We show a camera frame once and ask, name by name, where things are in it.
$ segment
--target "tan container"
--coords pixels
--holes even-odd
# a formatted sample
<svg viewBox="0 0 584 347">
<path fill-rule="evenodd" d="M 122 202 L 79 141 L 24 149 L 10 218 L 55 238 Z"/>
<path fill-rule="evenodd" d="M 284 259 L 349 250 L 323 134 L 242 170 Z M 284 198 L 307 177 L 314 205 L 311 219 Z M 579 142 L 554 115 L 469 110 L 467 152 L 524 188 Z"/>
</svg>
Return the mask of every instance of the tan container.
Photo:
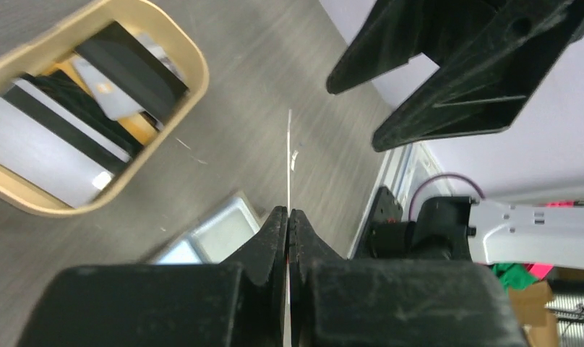
<svg viewBox="0 0 584 347">
<path fill-rule="evenodd" d="M 0 92 L 24 72 L 40 74 L 55 61 L 69 56 L 73 48 L 111 21 L 116 20 L 131 33 L 147 33 L 176 65 L 190 93 L 182 99 L 162 132 L 147 145 L 91 204 L 71 208 L 0 166 L 0 198 L 14 206 L 47 217 L 67 217 L 87 213 L 110 202 L 136 174 L 162 141 L 196 105 L 207 91 L 209 71 L 198 47 L 156 5 L 145 0 L 100 0 L 80 9 L 55 27 L 0 58 Z"/>
</svg>

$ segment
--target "small box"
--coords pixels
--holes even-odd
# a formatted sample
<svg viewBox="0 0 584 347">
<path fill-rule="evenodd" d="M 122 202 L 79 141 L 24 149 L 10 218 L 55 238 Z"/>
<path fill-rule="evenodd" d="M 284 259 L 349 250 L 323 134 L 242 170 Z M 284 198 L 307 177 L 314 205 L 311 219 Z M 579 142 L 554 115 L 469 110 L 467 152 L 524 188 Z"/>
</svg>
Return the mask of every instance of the small box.
<svg viewBox="0 0 584 347">
<path fill-rule="evenodd" d="M 545 308 L 554 299 L 546 281 L 530 285 L 523 291 L 509 289 L 509 299 L 532 347 L 558 347 L 557 319 Z"/>
<path fill-rule="evenodd" d="M 189 92 L 176 103 L 162 131 L 150 141 L 115 181 L 91 203 L 73 208 L 0 165 L 0 198 L 34 214 L 66 217 L 93 211 L 110 202 L 143 166 L 163 140 L 186 117 L 207 91 L 209 72 L 198 47 L 156 5 L 145 0 L 98 0 L 54 25 L 35 40 L 0 58 L 0 93 L 25 73 L 39 75 L 73 54 L 75 47 L 112 22 L 132 35 L 148 34 L 179 69 Z"/>
</svg>

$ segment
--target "yellow object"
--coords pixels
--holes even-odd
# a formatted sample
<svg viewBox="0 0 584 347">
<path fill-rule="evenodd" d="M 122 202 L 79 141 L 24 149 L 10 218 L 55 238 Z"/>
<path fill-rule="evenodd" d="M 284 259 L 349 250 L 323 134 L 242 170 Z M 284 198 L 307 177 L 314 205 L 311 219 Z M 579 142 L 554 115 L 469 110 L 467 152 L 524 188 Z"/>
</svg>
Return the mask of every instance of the yellow object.
<svg viewBox="0 0 584 347">
<path fill-rule="evenodd" d="M 85 85 L 82 78 L 78 75 L 77 70 L 73 67 L 73 59 L 75 58 L 77 58 L 77 56 L 73 55 L 62 62 L 55 63 L 42 74 L 53 74 L 57 70 L 61 70 L 69 76 L 73 82 L 77 83 L 77 85 L 79 85 L 87 94 L 92 95 L 87 88 L 87 85 Z M 152 124 L 150 124 L 150 122 L 148 122 L 140 113 L 119 119 L 118 123 L 120 123 L 130 135 L 137 139 L 141 145 L 147 145 L 158 134 L 156 129 L 152 127 Z"/>
<path fill-rule="evenodd" d="M 112 21 L 130 33 L 147 33 L 163 48 L 179 69 L 189 88 L 177 105 L 169 122 L 126 170 L 111 182 L 91 204 L 71 208 L 22 177 L 0 166 L 0 198 L 38 215 L 67 217 L 80 215 L 110 202 L 136 174 L 162 141 L 177 127 L 207 91 L 207 62 L 194 42 L 156 5 L 145 0 L 98 0 L 62 20 L 35 40 L 0 58 L 0 92 L 10 81 L 27 72 L 37 75 L 51 68 L 55 61 L 68 57 L 74 47 Z"/>
</svg>

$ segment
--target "purple cable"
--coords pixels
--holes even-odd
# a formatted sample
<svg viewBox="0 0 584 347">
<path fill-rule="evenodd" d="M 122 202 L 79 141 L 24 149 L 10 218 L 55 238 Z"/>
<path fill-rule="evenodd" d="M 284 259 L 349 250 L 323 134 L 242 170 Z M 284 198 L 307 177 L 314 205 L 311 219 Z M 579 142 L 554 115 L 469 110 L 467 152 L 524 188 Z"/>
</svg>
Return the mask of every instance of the purple cable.
<svg viewBox="0 0 584 347">
<path fill-rule="evenodd" d="M 413 196 L 411 197 L 411 201 L 409 202 L 409 216 L 407 217 L 408 220 L 411 220 L 411 213 L 413 212 L 413 205 L 416 204 L 416 200 L 418 198 L 419 192 L 422 189 L 426 188 L 426 186 L 428 186 L 430 183 L 432 183 L 438 179 L 459 179 L 461 181 L 464 181 L 464 182 L 470 184 L 475 189 L 475 191 L 477 192 L 477 194 L 479 194 L 479 197 L 481 199 L 486 199 L 486 195 L 484 194 L 484 191 L 481 190 L 481 188 L 479 187 L 479 185 L 477 185 L 477 183 L 475 183 L 472 179 L 469 179 L 467 176 L 461 175 L 459 173 L 454 173 L 454 172 L 440 173 L 440 174 L 433 176 L 433 177 L 427 179 L 426 181 L 424 181 L 422 184 L 420 184 L 418 189 L 416 189 L 416 191 L 413 193 Z"/>
</svg>

